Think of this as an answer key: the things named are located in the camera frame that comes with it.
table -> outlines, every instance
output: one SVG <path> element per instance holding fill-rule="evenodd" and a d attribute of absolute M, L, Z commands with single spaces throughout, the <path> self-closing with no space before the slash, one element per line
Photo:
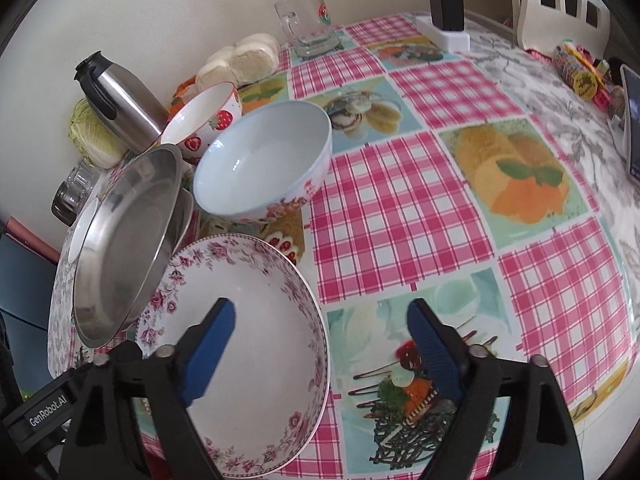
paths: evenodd
<path fill-rule="evenodd" d="M 348 395 L 354 374 L 388 364 L 408 339 L 410 298 L 500 357 L 544 354 L 577 432 L 635 361 L 640 198 L 605 118 L 552 67 L 473 22 L 467 30 L 472 51 L 455 56 L 419 36 L 412 14 L 339 27 L 342 49 L 305 62 L 284 48 L 283 71 L 241 91 L 245 111 L 289 98 L 370 104 L 330 113 L 334 159 L 311 204 L 252 232 L 317 291 L 332 352 L 318 432 L 272 476 L 405 480 L 424 468 L 451 412 L 433 416 L 418 447 L 403 447 L 413 434 L 382 449 L 373 433 L 384 416 L 364 418 Z M 200 236 L 229 229 L 243 228 L 207 219 Z M 69 239 L 49 320 L 55 376 L 93 355 L 70 318 Z M 488 471 L 507 406 L 496 403 L 472 478 Z M 160 453 L 140 413 L 145 445 Z"/>

white floral plate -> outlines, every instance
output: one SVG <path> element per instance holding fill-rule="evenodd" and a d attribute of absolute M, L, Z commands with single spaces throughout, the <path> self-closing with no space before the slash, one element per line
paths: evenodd
<path fill-rule="evenodd" d="M 291 462 L 318 427 L 329 391 L 327 334 L 293 264 L 257 238 L 229 233 L 171 260 L 138 321 L 143 354 L 176 343 L 219 297 L 235 304 L 236 329 L 188 412 L 220 472 L 254 478 Z"/>

mug logo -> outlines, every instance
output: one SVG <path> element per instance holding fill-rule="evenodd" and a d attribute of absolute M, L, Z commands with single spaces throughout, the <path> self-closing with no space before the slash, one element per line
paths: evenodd
<path fill-rule="evenodd" d="M 320 4 L 320 8 L 318 9 L 318 17 L 320 23 L 324 23 L 325 25 L 331 25 L 331 18 L 329 17 L 329 11 L 326 9 L 325 4 Z"/>

white chair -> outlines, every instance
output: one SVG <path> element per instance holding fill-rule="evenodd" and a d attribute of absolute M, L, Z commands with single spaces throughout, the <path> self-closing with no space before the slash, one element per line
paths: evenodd
<path fill-rule="evenodd" d="M 602 0 L 521 0 L 514 26 L 522 48 L 550 55 L 556 45 L 571 40 L 602 57 L 611 22 Z"/>

black charger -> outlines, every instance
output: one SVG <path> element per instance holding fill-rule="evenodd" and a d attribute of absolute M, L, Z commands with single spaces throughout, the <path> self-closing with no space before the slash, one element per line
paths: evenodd
<path fill-rule="evenodd" d="M 429 4 L 433 25 L 447 32 L 465 30 L 464 0 L 429 0 Z"/>

